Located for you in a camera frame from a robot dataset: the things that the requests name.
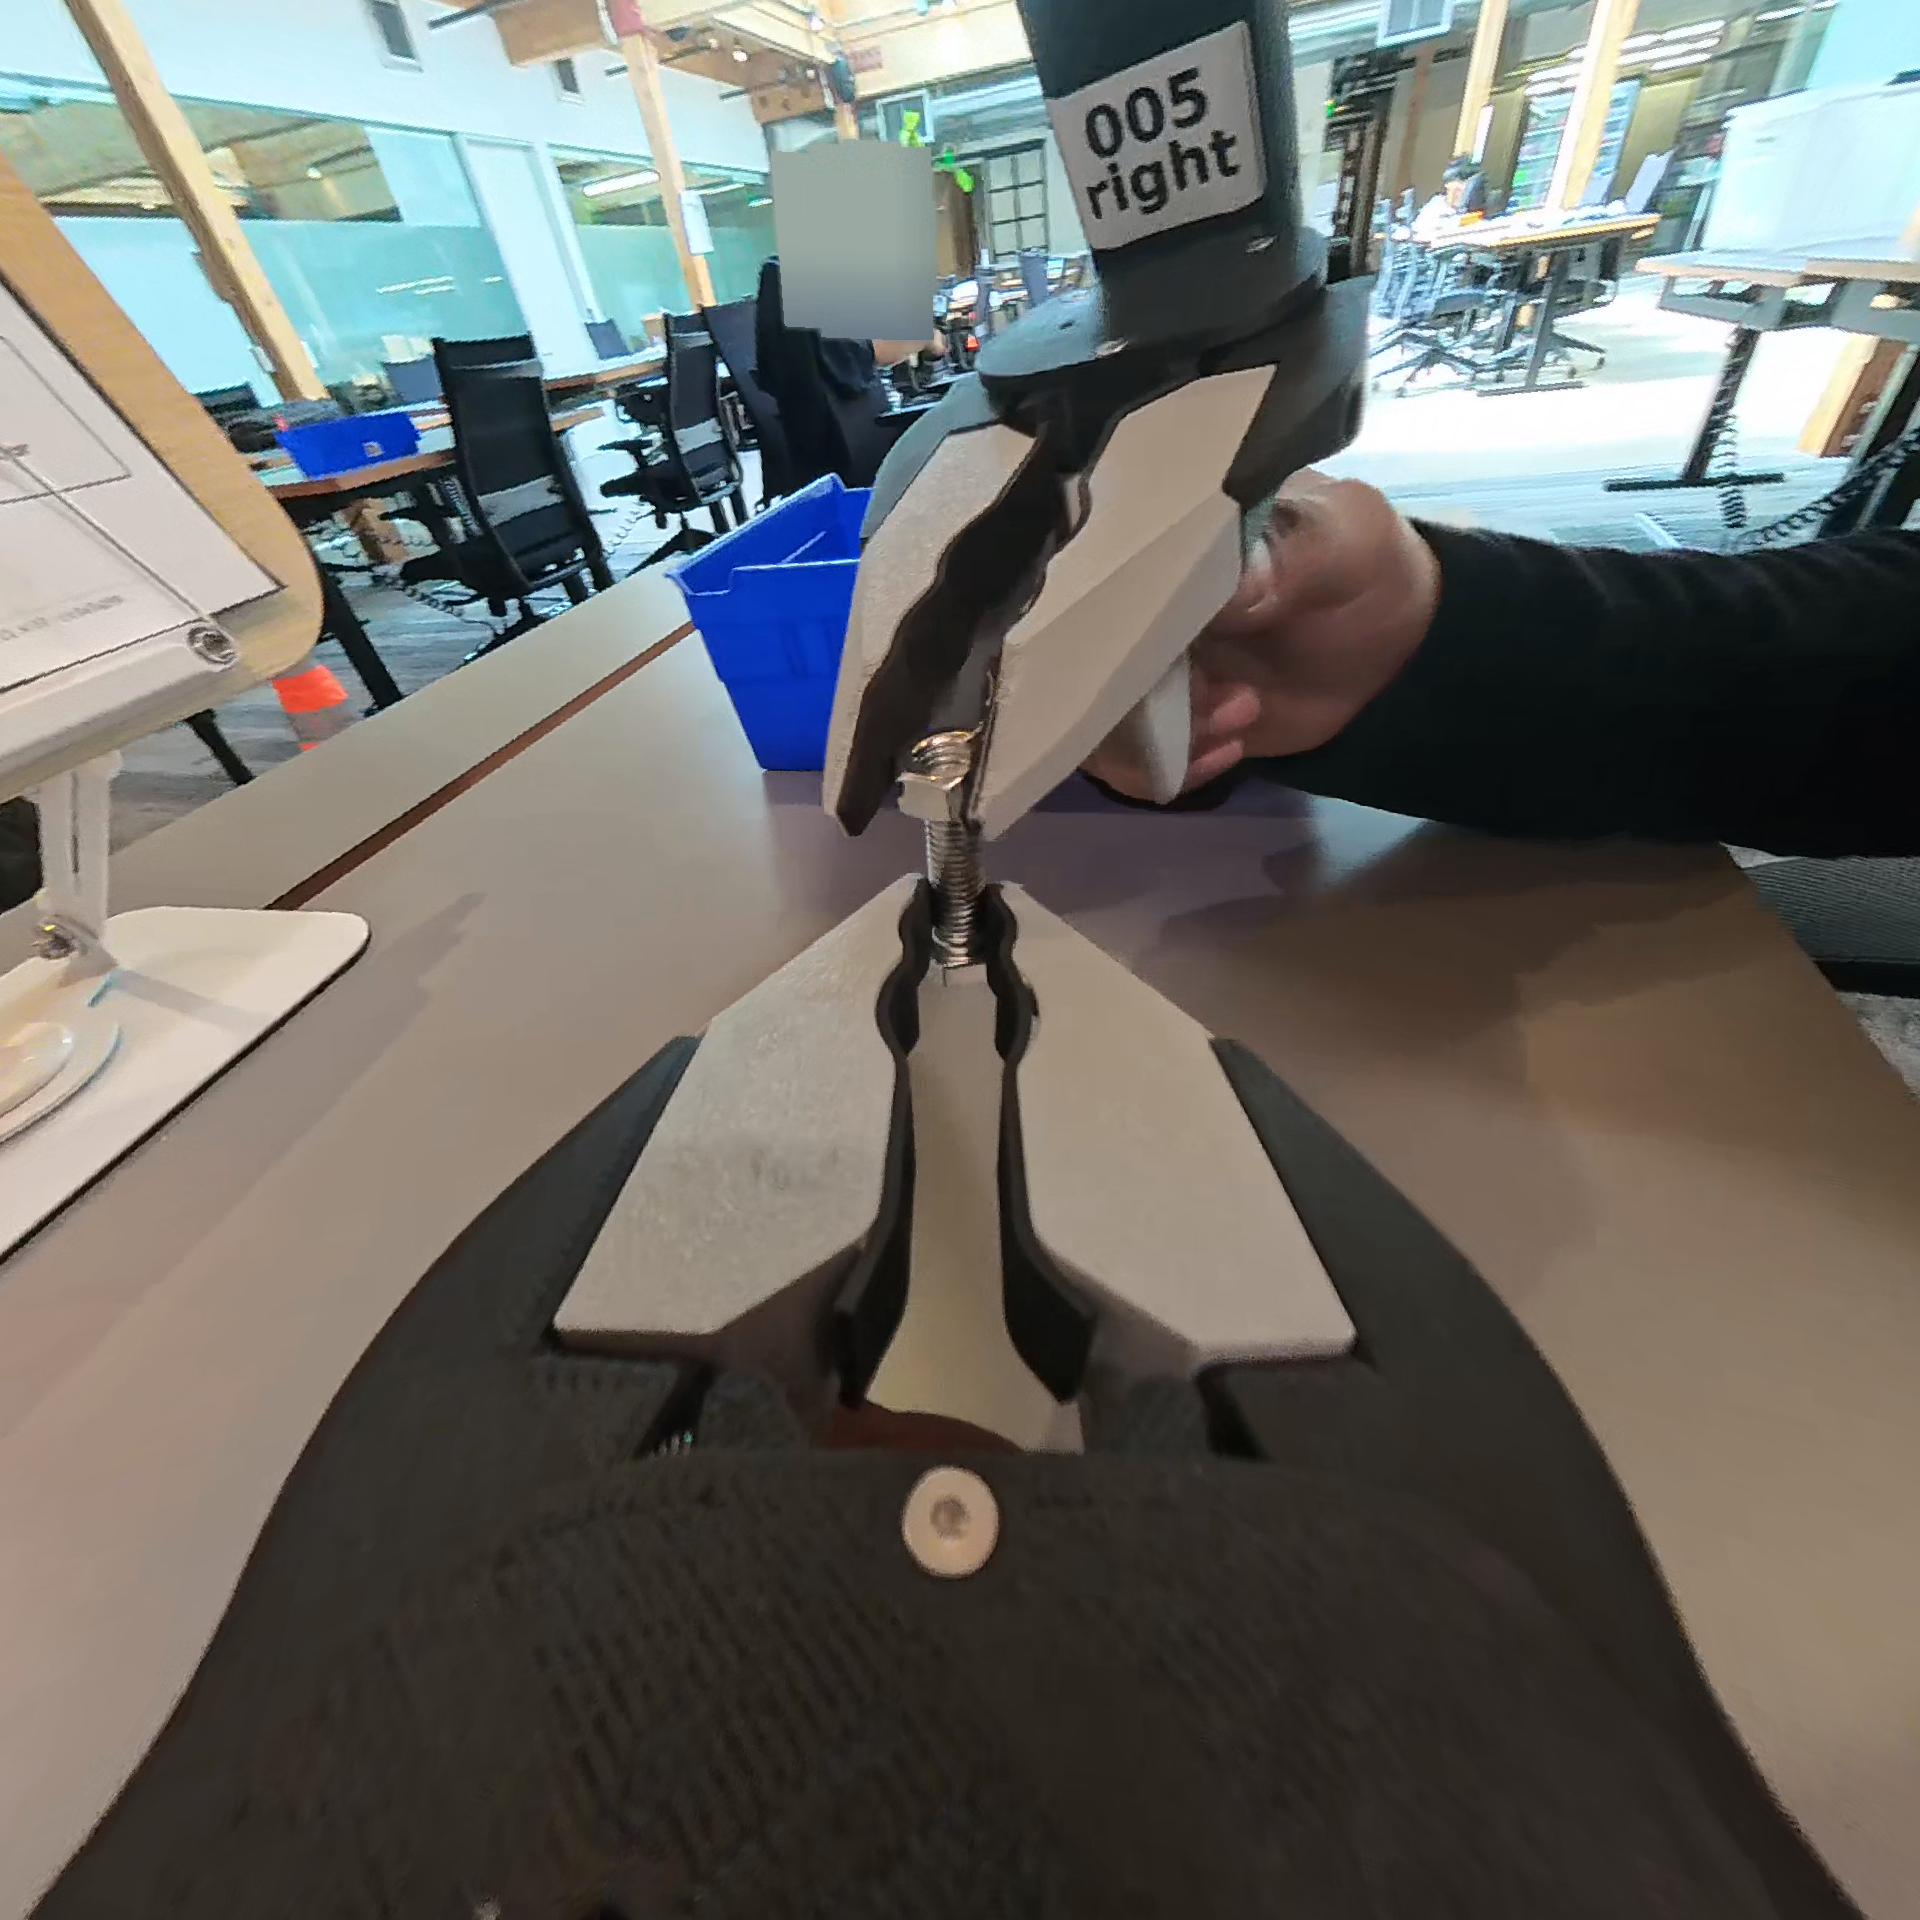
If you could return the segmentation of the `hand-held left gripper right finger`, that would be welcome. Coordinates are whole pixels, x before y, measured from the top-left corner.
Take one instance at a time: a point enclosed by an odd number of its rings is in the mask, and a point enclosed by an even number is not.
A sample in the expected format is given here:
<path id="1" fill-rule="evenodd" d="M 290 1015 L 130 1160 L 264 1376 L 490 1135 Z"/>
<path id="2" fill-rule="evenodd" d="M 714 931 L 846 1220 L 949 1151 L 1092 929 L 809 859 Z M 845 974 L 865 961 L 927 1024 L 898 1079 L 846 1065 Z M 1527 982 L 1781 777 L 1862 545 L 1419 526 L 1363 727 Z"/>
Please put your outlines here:
<path id="1" fill-rule="evenodd" d="M 1328 1360 L 1359 1324 L 1215 1039 L 1025 887 L 990 887 L 1001 1270 L 1066 1409 L 1125 1376 Z"/>

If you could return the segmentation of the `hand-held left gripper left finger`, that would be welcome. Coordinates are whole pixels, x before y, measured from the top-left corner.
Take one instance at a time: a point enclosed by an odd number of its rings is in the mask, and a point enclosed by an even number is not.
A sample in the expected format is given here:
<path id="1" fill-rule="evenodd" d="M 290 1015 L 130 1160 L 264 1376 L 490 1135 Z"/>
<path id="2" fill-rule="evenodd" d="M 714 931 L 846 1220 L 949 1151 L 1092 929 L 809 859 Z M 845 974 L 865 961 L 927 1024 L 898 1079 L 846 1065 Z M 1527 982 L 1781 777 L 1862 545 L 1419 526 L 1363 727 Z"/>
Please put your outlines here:
<path id="1" fill-rule="evenodd" d="M 858 1409 L 911 1295 L 934 904 L 898 878 L 694 1044 L 550 1332 Z"/>

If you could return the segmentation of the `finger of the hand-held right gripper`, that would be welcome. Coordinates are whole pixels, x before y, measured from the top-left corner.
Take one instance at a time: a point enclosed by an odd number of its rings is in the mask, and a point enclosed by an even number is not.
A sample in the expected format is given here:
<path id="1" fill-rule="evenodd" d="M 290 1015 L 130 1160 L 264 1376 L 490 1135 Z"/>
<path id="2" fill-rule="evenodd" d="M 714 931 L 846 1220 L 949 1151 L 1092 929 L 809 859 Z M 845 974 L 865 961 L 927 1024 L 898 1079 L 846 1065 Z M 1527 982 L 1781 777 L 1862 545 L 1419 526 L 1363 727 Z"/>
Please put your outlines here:
<path id="1" fill-rule="evenodd" d="M 1247 569 L 1224 481 L 1266 386 L 1270 369 L 1191 377 L 1106 438 L 1081 477 L 1088 513 L 1001 645 L 982 835 L 1002 835 L 1109 739 L 1148 806 L 1191 787 L 1191 645 Z"/>
<path id="2" fill-rule="evenodd" d="M 911 424 L 876 470 L 825 733 L 825 813 L 858 835 L 936 720 L 982 713 L 982 674 L 1071 538 L 1056 438 Z"/>

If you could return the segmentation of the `blue plastic bin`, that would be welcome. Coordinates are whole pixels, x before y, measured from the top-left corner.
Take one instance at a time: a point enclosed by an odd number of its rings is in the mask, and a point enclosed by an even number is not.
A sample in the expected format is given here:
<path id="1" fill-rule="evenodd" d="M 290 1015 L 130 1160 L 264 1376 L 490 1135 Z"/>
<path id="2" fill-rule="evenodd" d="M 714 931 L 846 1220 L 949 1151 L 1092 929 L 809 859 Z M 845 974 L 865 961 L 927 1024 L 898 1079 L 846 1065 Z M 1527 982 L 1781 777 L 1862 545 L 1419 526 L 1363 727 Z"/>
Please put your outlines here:
<path id="1" fill-rule="evenodd" d="M 376 461 L 403 461 L 416 452 L 416 421 L 403 410 L 386 411 L 336 411 L 276 432 L 278 452 L 300 481 L 355 477 Z"/>
<path id="2" fill-rule="evenodd" d="M 663 561 L 761 771 L 825 765 L 865 510 L 865 483 L 825 477 Z"/>

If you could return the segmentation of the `steel hex bolt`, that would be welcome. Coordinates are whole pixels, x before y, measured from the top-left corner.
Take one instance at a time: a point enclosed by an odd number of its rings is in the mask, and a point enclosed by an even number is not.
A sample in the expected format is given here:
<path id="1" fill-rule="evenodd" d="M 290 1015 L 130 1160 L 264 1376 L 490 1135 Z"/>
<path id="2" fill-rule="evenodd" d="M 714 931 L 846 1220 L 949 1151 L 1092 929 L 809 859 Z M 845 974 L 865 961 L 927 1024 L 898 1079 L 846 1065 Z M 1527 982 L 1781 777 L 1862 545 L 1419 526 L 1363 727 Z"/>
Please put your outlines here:
<path id="1" fill-rule="evenodd" d="M 941 970 L 978 968 L 982 916 L 982 825 L 969 822 L 961 781 L 934 781 L 927 795 L 927 887 L 934 887 L 934 961 Z"/>

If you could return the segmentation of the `person's right forearm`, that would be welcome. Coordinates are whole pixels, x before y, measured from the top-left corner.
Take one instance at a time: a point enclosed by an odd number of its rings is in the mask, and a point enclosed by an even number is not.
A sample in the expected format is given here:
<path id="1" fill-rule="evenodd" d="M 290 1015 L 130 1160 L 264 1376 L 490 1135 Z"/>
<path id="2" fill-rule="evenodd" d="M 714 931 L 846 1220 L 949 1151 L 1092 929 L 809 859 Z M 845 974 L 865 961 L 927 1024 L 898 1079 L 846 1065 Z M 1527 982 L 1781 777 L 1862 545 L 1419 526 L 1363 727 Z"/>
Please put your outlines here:
<path id="1" fill-rule="evenodd" d="M 1309 796 L 1494 835 L 1920 856 L 1920 538 L 1623 550 L 1412 526 L 1441 601 Z"/>

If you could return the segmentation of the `person's right hand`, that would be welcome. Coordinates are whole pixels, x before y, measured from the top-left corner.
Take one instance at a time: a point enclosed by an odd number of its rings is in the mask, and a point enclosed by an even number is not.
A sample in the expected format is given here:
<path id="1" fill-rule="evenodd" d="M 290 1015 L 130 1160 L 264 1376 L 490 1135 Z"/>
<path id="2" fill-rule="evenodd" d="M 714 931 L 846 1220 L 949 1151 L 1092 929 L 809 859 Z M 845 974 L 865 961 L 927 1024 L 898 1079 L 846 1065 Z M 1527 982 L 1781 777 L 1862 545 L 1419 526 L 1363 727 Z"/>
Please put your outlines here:
<path id="1" fill-rule="evenodd" d="M 1407 670 L 1434 607 L 1441 557 L 1385 490 L 1289 477 L 1234 598 L 1191 645 L 1191 765 L 1174 796 L 1247 760 L 1334 740 Z"/>

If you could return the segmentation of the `black jacket on chair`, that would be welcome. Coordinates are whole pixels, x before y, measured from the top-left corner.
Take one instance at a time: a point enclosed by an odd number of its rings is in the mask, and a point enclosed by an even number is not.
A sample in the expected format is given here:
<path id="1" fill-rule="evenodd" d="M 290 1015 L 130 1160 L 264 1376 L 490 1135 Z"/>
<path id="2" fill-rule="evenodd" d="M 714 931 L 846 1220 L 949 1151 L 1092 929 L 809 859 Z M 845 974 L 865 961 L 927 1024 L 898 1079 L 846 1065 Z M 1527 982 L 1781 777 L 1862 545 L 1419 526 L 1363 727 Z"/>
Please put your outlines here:
<path id="1" fill-rule="evenodd" d="M 783 424 L 783 490 L 838 477 L 825 342 L 786 323 L 783 257 L 767 257 L 754 282 L 754 377 Z"/>

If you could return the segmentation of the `wooden edged office desk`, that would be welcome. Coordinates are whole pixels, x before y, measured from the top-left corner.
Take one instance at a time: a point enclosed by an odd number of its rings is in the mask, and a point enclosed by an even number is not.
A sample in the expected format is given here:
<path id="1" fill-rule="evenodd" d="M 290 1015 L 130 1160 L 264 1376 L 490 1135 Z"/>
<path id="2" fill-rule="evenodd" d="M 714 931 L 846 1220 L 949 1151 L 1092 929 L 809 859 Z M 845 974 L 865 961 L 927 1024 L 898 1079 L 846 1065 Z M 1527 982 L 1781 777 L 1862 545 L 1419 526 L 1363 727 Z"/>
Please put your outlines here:
<path id="1" fill-rule="evenodd" d="M 1724 357 L 1716 376 L 1708 411 L 1677 477 L 1612 477 L 1612 498 L 1663 490 L 1733 490 L 1785 483 L 1785 470 L 1743 470 L 1736 403 L 1750 376 L 1756 342 L 1789 329 L 1836 329 L 1870 347 L 1920 347 L 1920 269 L 1916 257 L 1836 257 L 1836 253 L 1663 253 L 1641 257 L 1653 276 L 1658 313 L 1724 323 Z"/>
<path id="2" fill-rule="evenodd" d="M 616 357 L 616 363 L 592 363 L 579 376 L 545 376 L 539 390 L 545 390 L 545 421 L 557 432 L 575 432 L 600 411 L 616 410 L 622 390 L 630 386 L 650 386 L 650 377 L 663 377 L 663 354 L 637 354 L 637 357 Z M 259 452 L 248 457 L 253 477 L 278 490 L 282 502 L 306 502 L 306 498 L 376 498 L 382 483 L 403 483 L 403 481 L 416 481 L 416 477 L 449 477 L 456 461 L 451 452 L 451 411 L 449 403 L 432 403 L 432 410 L 410 410 L 415 432 L 416 432 L 416 444 L 396 452 L 396 457 L 376 457 L 364 470 L 341 470 L 341 477 L 300 477 L 294 457 L 278 444 L 278 452 Z"/>

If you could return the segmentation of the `orange traffic cone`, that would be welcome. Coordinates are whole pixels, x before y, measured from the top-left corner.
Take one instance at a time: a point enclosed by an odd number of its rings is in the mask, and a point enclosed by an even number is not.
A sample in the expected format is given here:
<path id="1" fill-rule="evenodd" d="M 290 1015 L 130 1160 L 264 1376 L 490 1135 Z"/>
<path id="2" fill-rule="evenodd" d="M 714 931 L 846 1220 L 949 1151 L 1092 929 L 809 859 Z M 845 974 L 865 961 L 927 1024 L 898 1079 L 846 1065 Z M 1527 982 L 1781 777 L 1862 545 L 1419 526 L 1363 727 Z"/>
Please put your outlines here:
<path id="1" fill-rule="evenodd" d="M 347 682 L 319 652 L 276 674 L 276 699 L 300 752 L 355 727 Z"/>

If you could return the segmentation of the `white storage box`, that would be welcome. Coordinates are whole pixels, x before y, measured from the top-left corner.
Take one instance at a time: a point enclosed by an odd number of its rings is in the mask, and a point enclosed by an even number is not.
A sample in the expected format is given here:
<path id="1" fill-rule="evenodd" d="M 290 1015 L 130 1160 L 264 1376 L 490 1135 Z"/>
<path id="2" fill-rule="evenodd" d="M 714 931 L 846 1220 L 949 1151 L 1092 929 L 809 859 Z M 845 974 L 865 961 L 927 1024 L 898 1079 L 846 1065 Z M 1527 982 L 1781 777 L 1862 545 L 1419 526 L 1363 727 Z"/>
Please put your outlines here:
<path id="1" fill-rule="evenodd" d="M 1903 239 L 1920 199 L 1920 84 L 1836 84 L 1724 119 L 1700 253 Z"/>

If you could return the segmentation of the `black mesh office chair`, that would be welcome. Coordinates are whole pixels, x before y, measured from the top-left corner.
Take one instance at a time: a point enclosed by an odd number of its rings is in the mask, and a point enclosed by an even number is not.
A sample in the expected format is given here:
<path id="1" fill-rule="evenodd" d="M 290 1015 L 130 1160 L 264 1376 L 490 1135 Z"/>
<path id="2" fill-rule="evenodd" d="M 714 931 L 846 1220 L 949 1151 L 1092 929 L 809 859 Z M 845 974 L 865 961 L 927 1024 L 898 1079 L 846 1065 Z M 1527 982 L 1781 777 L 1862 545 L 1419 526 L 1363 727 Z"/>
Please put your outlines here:
<path id="1" fill-rule="evenodd" d="M 1920 859 L 1756 859 L 1747 881 L 1836 995 L 1920 1001 Z"/>

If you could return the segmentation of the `wooden display board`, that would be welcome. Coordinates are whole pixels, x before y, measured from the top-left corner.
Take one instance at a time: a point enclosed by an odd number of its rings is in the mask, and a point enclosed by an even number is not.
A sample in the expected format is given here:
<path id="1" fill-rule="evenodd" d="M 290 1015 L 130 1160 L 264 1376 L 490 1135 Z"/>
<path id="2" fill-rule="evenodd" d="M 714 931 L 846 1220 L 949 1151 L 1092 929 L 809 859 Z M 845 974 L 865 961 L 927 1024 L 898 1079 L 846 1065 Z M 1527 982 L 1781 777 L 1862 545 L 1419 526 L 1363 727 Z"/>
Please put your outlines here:
<path id="1" fill-rule="evenodd" d="M 7 164 L 0 174 L 7 290 L 93 377 L 155 461 L 174 470 L 174 481 L 241 539 L 241 550 L 278 578 L 276 598 L 194 622 L 186 636 L 137 641 L 105 665 L 7 692 L 7 795 L 20 795 L 28 781 L 130 749 L 143 733 L 294 670 L 325 630 L 325 585 L 276 490 L 248 470 L 203 403 L 186 396 L 174 369 L 105 295 L 19 170 Z"/>

